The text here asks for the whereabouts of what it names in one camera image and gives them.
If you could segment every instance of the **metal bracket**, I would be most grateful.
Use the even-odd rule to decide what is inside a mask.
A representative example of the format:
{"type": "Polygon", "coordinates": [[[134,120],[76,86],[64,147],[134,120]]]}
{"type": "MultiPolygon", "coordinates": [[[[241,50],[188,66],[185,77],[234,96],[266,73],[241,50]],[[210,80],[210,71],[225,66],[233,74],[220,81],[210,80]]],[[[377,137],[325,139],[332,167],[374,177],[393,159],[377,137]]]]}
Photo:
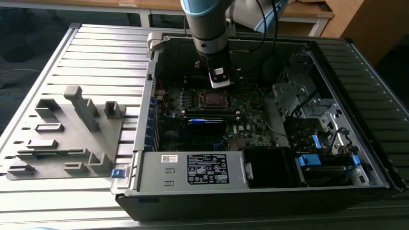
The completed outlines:
{"type": "Polygon", "coordinates": [[[152,52],[156,50],[156,46],[162,42],[162,32],[152,32],[148,34],[148,52],[152,54],[152,52]]]}

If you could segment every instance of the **wooden cabinet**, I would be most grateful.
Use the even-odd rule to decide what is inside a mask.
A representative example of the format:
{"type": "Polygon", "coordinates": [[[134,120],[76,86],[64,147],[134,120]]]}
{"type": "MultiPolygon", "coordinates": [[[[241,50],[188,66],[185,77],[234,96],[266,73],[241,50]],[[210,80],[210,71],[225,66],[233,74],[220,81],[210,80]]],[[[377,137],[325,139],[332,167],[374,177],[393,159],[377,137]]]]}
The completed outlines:
{"type": "Polygon", "coordinates": [[[349,37],[376,65],[409,32],[409,0],[326,0],[336,16],[322,37],[349,37]]]}

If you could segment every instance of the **black cable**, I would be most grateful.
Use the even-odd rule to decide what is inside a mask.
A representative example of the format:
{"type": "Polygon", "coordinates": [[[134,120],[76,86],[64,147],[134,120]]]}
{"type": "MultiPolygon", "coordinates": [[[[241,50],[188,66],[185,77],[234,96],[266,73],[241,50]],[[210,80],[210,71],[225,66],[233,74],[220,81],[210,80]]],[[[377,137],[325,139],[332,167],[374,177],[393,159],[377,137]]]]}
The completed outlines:
{"type": "Polygon", "coordinates": [[[294,108],[294,110],[292,111],[292,113],[289,114],[289,116],[292,117],[296,113],[296,111],[304,107],[304,105],[312,100],[312,98],[314,97],[314,95],[318,93],[318,90],[316,89],[312,94],[308,95],[308,97],[305,98],[305,100],[297,105],[297,107],[294,108]]]}
{"type": "Polygon", "coordinates": [[[344,129],[346,130],[346,128],[340,127],[340,128],[337,129],[337,131],[334,131],[334,134],[333,134],[333,136],[332,136],[332,138],[330,138],[330,145],[329,145],[329,147],[328,147],[326,154],[330,153],[330,150],[332,150],[332,147],[333,147],[333,144],[334,144],[334,140],[337,139],[337,135],[338,135],[338,133],[340,133],[344,129]]]}
{"type": "Polygon", "coordinates": [[[242,75],[246,74],[248,72],[250,72],[254,68],[260,67],[264,65],[265,61],[268,60],[269,56],[273,54],[274,52],[274,48],[276,48],[276,41],[277,41],[277,34],[278,34],[278,14],[277,14],[277,6],[276,6],[276,3],[274,3],[274,0],[270,1],[272,3],[272,7],[273,7],[273,12],[274,12],[274,22],[276,22],[276,32],[274,32],[274,40],[273,40],[273,45],[272,45],[272,48],[270,48],[270,52],[260,58],[260,60],[257,61],[257,64],[249,68],[248,70],[245,70],[242,72],[242,75]]]}
{"type": "Polygon", "coordinates": [[[265,16],[265,14],[264,14],[262,6],[261,6],[261,4],[260,4],[260,1],[256,0],[256,3],[257,3],[257,5],[258,5],[260,11],[261,11],[261,15],[262,15],[262,20],[264,20],[264,33],[262,33],[262,38],[261,38],[261,41],[260,41],[258,45],[257,45],[253,49],[250,49],[249,52],[254,52],[256,50],[260,49],[260,47],[261,47],[262,44],[264,44],[264,40],[265,40],[265,38],[266,38],[266,35],[268,35],[268,21],[266,21],[266,16],[265,16]]]}
{"type": "Polygon", "coordinates": [[[276,41],[277,41],[277,34],[278,34],[278,13],[277,13],[277,6],[276,6],[276,3],[274,3],[274,0],[270,1],[270,4],[273,5],[273,11],[274,11],[274,21],[276,21],[276,33],[274,33],[274,41],[273,41],[273,46],[270,48],[270,52],[268,54],[268,57],[273,54],[274,52],[274,48],[276,48],[276,41]]]}
{"type": "Polygon", "coordinates": [[[184,30],[185,30],[185,34],[186,34],[186,16],[184,16],[184,30]]]}

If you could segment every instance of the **blue plastic tab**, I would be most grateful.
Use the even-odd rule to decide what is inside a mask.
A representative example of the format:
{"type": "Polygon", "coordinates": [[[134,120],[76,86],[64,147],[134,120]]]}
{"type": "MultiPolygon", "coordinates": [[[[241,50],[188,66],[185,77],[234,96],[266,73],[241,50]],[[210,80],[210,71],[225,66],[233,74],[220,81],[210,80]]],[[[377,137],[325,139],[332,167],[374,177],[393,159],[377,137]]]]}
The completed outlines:
{"type": "Polygon", "coordinates": [[[116,179],[125,178],[125,169],[113,169],[110,177],[116,179]]]}
{"type": "Polygon", "coordinates": [[[352,160],[353,160],[354,165],[360,165],[361,164],[361,160],[360,160],[357,155],[352,155],[352,160]]]}
{"type": "Polygon", "coordinates": [[[298,157],[300,166],[318,166],[321,160],[317,154],[304,154],[298,157]]]}
{"type": "Polygon", "coordinates": [[[150,98],[150,108],[157,105],[157,99],[154,97],[150,98]]]}
{"type": "Polygon", "coordinates": [[[321,145],[321,142],[318,140],[318,136],[317,135],[313,135],[313,139],[314,139],[314,145],[317,146],[317,149],[321,149],[322,148],[322,145],[321,145]]]}

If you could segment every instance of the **open computer chassis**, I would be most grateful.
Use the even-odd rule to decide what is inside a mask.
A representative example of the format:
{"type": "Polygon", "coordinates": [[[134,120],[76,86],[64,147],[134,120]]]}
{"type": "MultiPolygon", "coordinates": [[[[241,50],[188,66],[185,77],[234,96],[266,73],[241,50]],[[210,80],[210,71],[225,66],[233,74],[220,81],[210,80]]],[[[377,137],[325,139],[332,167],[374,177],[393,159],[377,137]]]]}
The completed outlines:
{"type": "Polygon", "coordinates": [[[194,69],[190,37],[153,33],[148,46],[132,176],[116,195],[134,220],[334,212],[406,188],[370,119],[393,110],[362,109],[346,88],[360,79],[334,71],[316,42],[280,39],[270,64],[248,73],[262,51],[233,53],[244,70],[222,90],[194,69]]]}

